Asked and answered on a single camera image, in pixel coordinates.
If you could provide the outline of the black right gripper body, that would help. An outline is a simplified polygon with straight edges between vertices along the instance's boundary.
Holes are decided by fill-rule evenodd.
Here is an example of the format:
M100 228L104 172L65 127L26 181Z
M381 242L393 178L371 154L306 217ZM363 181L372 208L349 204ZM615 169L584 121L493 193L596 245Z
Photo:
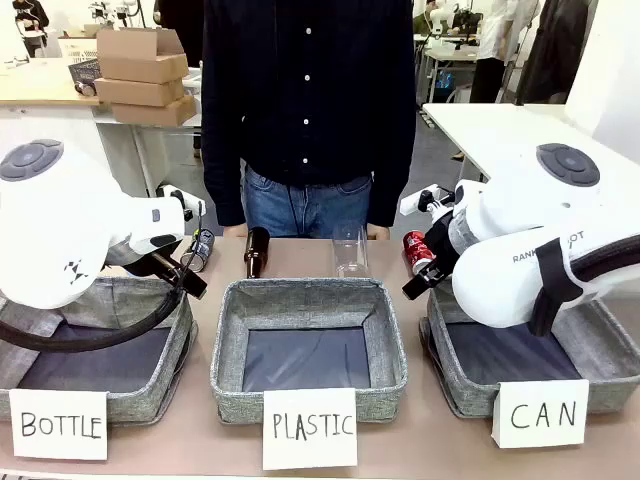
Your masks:
M427 278L430 281L441 281L448 277L460 257L449 238L449 224L452 219L452 215L442 216L425 233L424 243L434 255L428 266Z

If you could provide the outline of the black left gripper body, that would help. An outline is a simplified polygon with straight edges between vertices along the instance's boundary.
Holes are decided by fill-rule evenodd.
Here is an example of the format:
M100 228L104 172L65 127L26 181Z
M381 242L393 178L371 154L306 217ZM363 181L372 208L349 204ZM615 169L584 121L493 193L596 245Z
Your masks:
M155 275L163 279L174 288L183 290L188 295L201 299L207 291L207 283L189 267L154 252L151 258L155 262Z

